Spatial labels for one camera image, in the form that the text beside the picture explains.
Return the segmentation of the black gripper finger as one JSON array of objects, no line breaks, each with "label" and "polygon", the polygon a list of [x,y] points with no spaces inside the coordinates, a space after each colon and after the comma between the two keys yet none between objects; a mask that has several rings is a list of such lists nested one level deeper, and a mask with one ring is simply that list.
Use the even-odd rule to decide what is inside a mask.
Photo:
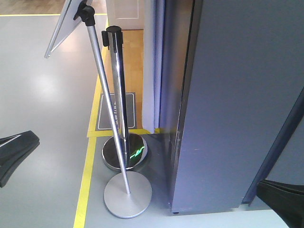
[{"label": "black gripper finger", "polygon": [[304,226],[304,187],[269,180],[258,183],[256,195],[290,228]]},{"label": "black gripper finger", "polygon": [[39,146],[32,131],[0,139],[0,187],[3,188],[16,168]]}]

